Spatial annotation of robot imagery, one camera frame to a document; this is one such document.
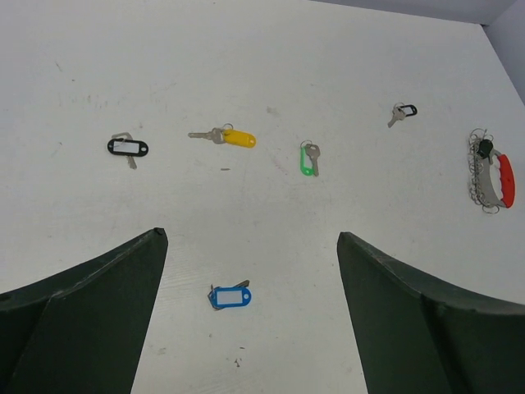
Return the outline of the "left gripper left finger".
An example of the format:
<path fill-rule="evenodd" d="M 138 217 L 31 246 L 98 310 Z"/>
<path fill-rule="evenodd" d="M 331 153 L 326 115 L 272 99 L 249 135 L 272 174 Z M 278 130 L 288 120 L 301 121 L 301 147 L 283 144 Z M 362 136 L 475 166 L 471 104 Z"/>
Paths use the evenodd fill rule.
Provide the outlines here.
<path fill-rule="evenodd" d="M 129 393 L 167 256 L 153 228 L 1 295 L 3 393 Z"/>

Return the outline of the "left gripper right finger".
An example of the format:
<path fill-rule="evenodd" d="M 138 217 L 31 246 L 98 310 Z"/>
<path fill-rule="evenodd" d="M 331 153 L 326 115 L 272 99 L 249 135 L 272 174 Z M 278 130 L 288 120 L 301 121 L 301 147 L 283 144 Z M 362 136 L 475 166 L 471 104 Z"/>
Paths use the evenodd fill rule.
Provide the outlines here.
<path fill-rule="evenodd" d="M 522 393 L 524 307 L 468 291 L 351 232 L 340 276 L 370 393 Z"/>

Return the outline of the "key with solid black tag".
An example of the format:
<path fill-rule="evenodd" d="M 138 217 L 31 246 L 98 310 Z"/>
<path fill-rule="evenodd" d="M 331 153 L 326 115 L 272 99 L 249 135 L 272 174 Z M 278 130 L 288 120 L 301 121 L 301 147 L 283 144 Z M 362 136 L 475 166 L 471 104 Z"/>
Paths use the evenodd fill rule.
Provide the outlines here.
<path fill-rule="evenodd" d="M 493 142 L 489 139 L 483 139 L 477 146 L 476 155 L 479 159 L 488 159 L 491 162 L 492 151 L 494 150 Z"/>

